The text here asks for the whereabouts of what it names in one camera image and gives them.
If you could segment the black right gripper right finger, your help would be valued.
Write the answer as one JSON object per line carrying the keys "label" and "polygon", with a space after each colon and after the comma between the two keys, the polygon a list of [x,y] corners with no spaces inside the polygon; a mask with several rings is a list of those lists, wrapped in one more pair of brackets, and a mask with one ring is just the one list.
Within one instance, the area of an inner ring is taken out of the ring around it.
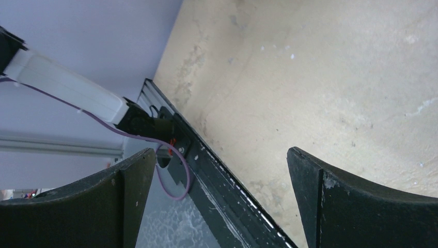
{"label": "black right gripper right finger", "polygon": [[437,247],[437,199],[392,189],[298,147],[287,152],[309,247]]}

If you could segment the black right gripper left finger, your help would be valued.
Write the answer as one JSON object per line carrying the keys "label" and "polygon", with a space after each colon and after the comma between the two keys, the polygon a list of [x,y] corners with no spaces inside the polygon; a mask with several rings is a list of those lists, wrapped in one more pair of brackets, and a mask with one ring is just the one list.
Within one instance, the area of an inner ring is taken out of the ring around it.
{"label": "black right gripper left finger", "polygon": [[1,201],[1,247],[135,247],[155,163],[147,148],[34,198]]}

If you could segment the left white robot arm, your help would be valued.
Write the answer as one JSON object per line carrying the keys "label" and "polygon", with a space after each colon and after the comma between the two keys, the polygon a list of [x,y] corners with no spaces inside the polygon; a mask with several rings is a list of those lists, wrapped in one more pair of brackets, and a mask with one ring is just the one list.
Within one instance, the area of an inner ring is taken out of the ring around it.
{"label": "left white robot arm", "polygon": [[4,28],[1,28],[1,81],[41,92],[126,137],[163,144],[174,134],[171,120],[154,118],[137,103],[30,50],[23,39]]}

